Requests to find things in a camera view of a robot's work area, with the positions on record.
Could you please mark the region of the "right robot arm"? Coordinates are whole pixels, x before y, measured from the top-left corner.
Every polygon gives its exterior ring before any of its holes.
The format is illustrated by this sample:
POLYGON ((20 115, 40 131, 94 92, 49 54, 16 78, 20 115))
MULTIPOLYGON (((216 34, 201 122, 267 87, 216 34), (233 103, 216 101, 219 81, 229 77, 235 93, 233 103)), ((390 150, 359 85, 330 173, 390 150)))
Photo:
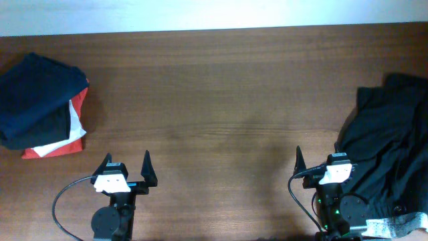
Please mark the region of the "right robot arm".
POLYGON ((346 153, 335 152, 327 160, 315 167, 307 168, 301 148, 296 148, 294 172, 288 181, 288 191, 315 223, 318 231, 315 240, 362 240, 367 230, 368 202, 360 195, 345 193, 343 185, 351 180, 355 165, 346 153), (315 189, 312 197, 312 216, 294 195, 291 182, 302 179, 304 189, 315 189))

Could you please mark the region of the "black shorts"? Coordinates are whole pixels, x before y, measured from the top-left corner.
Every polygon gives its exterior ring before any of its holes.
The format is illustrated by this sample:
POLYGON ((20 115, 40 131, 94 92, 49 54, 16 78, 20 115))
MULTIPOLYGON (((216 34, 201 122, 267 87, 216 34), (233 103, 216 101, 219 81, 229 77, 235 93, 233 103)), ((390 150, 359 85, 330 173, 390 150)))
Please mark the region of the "black shorts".
POLYGON ((371 218, 427 212, 427 79, 394 73, 358 88, 340 149, 356 165, 343 190, 367 199, 371 218))

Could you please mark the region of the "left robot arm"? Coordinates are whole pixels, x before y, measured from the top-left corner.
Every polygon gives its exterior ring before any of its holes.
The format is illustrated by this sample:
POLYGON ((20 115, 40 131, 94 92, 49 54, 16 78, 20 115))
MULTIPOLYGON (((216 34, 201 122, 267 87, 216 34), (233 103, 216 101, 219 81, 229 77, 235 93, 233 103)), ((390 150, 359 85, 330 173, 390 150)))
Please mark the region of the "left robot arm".
POLYGON ((107 154, 95 170, 90 183, 96 192, 110 198, 109 205, 100 208, 92 216, 91 228, 95 240, 132 239, 136 197, 149 194, 149 189, 158 185, 148 151, 144 153, 140 174, 142 181, 128 182, 125 164, 114 163, 111 154, 107 154))

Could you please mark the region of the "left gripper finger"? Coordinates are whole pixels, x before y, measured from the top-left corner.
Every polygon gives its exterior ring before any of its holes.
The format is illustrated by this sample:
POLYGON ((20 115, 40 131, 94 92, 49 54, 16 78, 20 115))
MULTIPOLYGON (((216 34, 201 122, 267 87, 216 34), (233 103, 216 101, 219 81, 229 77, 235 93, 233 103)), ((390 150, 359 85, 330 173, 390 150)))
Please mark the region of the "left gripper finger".
POLYGON ((152 166, 150 152, 148 150, 146 150, 144 153, 144 159, 140 174, 148 187, 156 187, 158 185, 158 179, 152 166))
POLYGON ((112 162, 112 156, 110 153, 107 153, 104 160, 101 162, 101 164, 98 166, 98 168, 95 170, 95 172, 92 174, 92 177, 90 179, 90 183, 95 183, 96 179, 99 175, 103 173, 108 163, 112 162))

